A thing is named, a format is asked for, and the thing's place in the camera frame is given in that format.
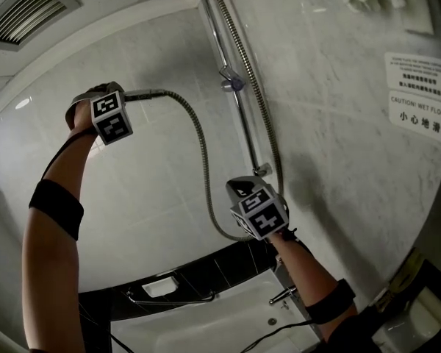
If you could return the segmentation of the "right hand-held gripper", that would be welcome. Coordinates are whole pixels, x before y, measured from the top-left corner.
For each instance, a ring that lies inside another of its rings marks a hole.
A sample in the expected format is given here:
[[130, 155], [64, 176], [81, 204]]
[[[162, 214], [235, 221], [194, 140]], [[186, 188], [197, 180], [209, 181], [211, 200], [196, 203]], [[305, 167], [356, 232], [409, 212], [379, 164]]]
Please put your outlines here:
[[237, 224], [257, 240], [288, 228], [286, 201], [259, 176], [239, 176], [226, 183], [232, 202], [230, 212]]

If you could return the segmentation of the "white text notice sign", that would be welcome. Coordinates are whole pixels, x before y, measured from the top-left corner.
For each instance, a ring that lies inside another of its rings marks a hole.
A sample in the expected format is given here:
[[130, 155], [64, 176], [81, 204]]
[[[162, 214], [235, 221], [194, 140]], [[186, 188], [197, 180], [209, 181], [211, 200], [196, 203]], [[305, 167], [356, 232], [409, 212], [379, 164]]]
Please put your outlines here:
[[389, 89], [441, 101], [441, 59], [387, 52], [384, 61]]

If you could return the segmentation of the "white bathtub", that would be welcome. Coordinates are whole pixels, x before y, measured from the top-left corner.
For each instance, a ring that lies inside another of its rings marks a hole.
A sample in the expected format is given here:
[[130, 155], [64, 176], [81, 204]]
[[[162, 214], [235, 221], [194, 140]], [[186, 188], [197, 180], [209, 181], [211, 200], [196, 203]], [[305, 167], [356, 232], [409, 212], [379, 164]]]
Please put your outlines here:
[[[269, 300], [283, 291], [276, 275], [265, 271], [220, 293], [215, 301], [187, 305], [154, 315], [114, 321], [113, 335], [134, 353], [310, 353], [319, 338], [291, 298], [289, 310]], [[268, 324], [269, 318], [277, 323]]]

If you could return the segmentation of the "chrome bathtub spout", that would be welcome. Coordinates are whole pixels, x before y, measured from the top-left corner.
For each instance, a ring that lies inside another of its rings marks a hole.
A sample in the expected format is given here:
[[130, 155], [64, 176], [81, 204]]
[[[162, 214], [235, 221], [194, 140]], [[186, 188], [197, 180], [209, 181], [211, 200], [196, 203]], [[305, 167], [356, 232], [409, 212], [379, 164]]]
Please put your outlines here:
[[277, 294], [274, 297], [272, 297], [269, 300], [269, 304], [273, 305], [273, 304], [275, 304], [277, 302], [281, 302], [284, 299], [293, 296], [296, 291], [297, 291], [296, 286], [287, 287], [283, 291], [281, 291], [279, 294]]

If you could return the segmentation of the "person's right forearm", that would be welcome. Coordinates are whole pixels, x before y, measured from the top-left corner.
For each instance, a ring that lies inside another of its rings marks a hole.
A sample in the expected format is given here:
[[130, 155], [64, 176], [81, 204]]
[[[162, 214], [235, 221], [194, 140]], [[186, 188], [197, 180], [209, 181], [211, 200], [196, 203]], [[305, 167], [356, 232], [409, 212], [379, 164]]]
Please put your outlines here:
[[[328, 296], [338, 281], [300, 243], [284, 242], [278, 233], [269, 237], [295, 284], [305, 308]], [[347, 318], [357, 315], [353, 303], [342, 315], [326, 324], [318, 325], [324, 340]]]

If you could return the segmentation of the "ceiling vent grille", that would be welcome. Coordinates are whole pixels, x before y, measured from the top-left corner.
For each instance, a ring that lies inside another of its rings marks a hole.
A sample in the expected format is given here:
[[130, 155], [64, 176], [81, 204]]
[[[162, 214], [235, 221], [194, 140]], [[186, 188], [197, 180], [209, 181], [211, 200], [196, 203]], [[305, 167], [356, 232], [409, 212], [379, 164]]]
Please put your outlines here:
[[78, 0], [6, 0], [0, 6], [0, 50], [22, 50], [44, 29], [80, 7]]

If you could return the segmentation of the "chrome grab bar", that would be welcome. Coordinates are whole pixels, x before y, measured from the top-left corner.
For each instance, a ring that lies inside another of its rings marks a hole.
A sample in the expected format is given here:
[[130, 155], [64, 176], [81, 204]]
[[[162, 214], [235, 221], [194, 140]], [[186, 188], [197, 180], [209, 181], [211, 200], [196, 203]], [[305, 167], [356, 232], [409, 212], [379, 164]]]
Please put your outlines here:
[[137, 300], [133, 296], [133, 292], [127, 291], [126, 296], [128, 300], [133, 304], [138, 305], [189, 305], [189, 304], [204, 304], [213, 302], [216, 297], [217, 293], [210, 291], [208, 297], [204, 297], [202, 299], [194, 300], [194, 301], [146, 301], [146, 300]]

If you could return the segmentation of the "white toilet paper roll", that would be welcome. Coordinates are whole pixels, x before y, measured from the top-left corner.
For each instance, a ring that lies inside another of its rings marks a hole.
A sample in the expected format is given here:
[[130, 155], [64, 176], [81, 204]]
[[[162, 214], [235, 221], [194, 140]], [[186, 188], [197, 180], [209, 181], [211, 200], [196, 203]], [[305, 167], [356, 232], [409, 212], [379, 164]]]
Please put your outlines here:
[[418, 294], [417, 300], [441, 324], [441, 300], [427, 287]]

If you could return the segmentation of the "white caution sign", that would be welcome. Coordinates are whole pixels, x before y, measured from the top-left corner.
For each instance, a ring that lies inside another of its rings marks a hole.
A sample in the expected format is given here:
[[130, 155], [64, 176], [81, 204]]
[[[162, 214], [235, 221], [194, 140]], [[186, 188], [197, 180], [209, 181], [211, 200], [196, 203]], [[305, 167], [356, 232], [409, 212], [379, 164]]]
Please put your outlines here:
[[411, 93], [389, 92], [392, 124], [441, 143], [441, 102]]

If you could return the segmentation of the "person's dark jacket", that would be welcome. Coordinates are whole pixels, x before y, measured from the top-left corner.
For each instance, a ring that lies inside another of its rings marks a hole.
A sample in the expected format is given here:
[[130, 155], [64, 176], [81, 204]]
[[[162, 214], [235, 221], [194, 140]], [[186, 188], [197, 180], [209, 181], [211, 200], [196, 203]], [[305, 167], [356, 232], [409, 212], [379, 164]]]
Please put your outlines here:
[[382, 353], [359, 315], [344, 320], [324, 343], [320, 353]]

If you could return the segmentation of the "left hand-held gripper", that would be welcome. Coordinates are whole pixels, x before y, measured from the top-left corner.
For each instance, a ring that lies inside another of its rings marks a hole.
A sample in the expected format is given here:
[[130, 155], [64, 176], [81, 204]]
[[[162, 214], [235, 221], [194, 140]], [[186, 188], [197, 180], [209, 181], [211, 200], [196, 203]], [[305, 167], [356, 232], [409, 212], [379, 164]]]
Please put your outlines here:
[[91, 121], [104, 145], [110, 145], [133, 133], [126, 111], [123, 88], [117, 82], [97, 85], [73, 98], [65, 113], [65, 120], [73, 129], [76, 106], [90, 101]]

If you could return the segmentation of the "chrome shower slide rail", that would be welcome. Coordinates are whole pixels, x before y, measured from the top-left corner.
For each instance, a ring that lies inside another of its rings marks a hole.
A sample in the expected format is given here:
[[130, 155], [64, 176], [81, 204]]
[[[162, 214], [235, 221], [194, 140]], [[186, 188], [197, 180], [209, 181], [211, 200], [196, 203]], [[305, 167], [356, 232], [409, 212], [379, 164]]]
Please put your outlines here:
[[[204, 12], [205, 12], [205, 16], [207, 18], [207, 23], [209, 24], [209, 28], [212, 31], [212, 39], [215, 44], [215, 48], [218, 51], [218, 56], [220, 59], [220, 69], [222, 67], [224, 67], [225, 65], [227, 65], [233, 69], [232, 64], [230, 62], [230, 59], [229, 59], [228, 49], [223, 41], [221, 28], [217, 22], [217, 19], [215, 16], [215, 11], [212, 8], [211, 1], [212, 0], [200, 0], [201, 6], [203, 7]], [[242, 76], [242, 78], [245, 80], [245, 85], [246, 85], [247, 80], [243, 76]], [[242, 96], [241, 96], [242, 90], [237, 91], [237, 92], [226, 92], [226, 91], [224, 91], [224, 92], [232, 95], [233, 101], [234, 101], [235, 106], [237, 108], [237, 115], [239, 118], [240, 127], [243, 132], [243, 137], [244, 137], [246, 148], [248, 151], [248, 156], [251, 161], [252, 173], [253, 173], [253, 175], [258, 176], [258, 177], [265, 177], [268, 174], [270, 174], [272, 170], [271, 170], [271, 167], [269, 166], [268, 163], [260, 165], [258, 162], [256, 149], [254, 148], [254, 142], [253, 142], [253, 138], [251, 135], [251, 130], [248, 125], [247, 115], [245, 114], [245, 108], [244, 108], [243, 100], [242, 100]]]

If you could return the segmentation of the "white soap dish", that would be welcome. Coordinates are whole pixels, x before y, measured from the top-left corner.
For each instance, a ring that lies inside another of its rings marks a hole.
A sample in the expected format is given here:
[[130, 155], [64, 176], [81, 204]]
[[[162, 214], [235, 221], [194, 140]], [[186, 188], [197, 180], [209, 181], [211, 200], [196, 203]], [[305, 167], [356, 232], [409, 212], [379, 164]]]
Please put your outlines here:
[[170, 276], [142, 285], [143, 290], [151, 297], [157, 298], [174, 293], [179, 287], [175, 277]]

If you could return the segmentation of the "small grey metal part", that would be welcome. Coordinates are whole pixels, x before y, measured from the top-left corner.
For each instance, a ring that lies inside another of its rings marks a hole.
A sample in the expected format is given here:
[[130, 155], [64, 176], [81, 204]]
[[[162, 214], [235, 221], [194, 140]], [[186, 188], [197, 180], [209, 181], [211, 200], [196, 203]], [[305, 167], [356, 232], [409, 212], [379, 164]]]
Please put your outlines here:
[[123, 93], [125, 102], [156, 99], [165, 96], [165, 94], [166, 91], [163, 89], [131, 90]]

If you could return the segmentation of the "black elastic armband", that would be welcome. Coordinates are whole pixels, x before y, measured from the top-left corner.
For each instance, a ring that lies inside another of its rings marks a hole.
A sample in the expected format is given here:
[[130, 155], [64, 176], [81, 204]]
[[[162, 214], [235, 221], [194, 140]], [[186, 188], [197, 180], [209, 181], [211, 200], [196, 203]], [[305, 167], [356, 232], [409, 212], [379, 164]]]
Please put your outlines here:
[[326, 324], [342, 315], [354, 303], [355, 297], [348, 282], [341, 279], [328, 296], [306, 307], [306, 311], [314, 324]]
[[49, 179], [40, 180], [32, 194], [29, 208], [46, 214], [63, 231], [78, 241], [84, 207], [63, 186]]

